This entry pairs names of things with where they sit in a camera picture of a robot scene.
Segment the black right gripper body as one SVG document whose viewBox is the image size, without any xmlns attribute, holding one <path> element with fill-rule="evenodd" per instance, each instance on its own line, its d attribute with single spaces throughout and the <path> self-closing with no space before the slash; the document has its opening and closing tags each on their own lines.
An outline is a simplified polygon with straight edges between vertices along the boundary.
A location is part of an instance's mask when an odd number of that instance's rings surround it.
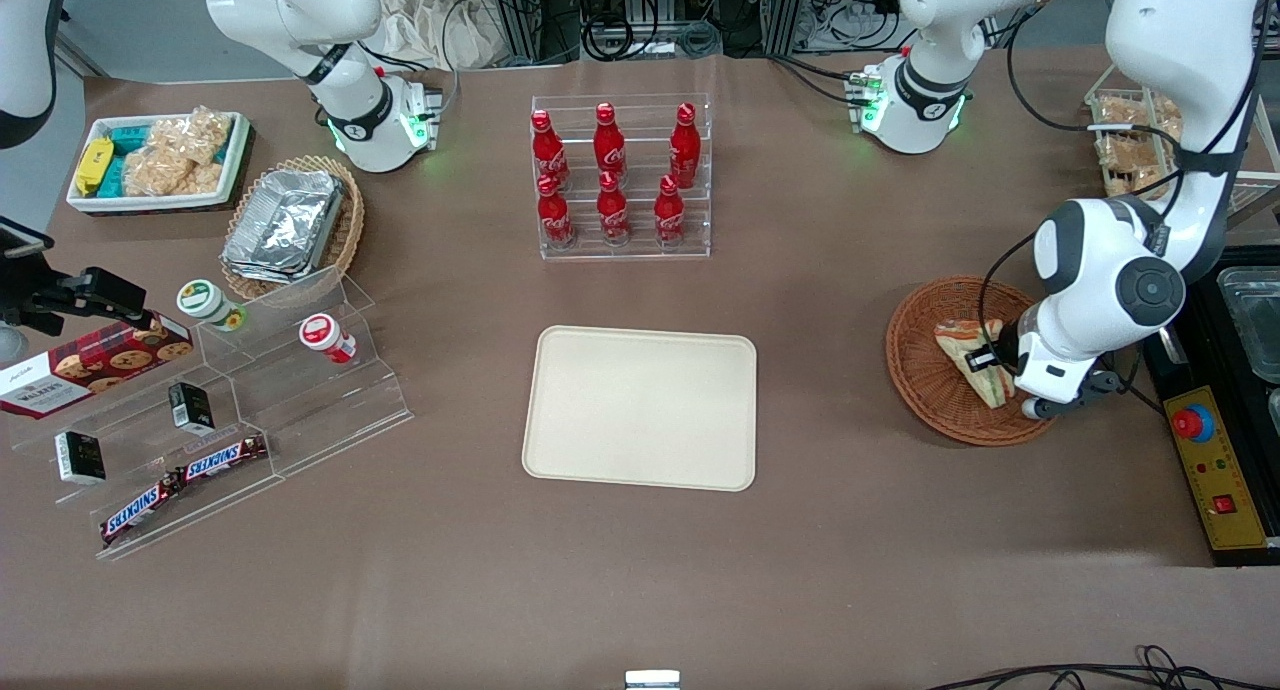
<svg viewBox="0 0 1280 690">
<path fill-rule="evenodd" d="M 3 321 L 10 326 L 29 326 L 44 335 L 60 335 L 63 317 L 44 307 L 50 297 L 59 300 L 61 275 L 42 256 L 1 261 Z"/>
</svg>

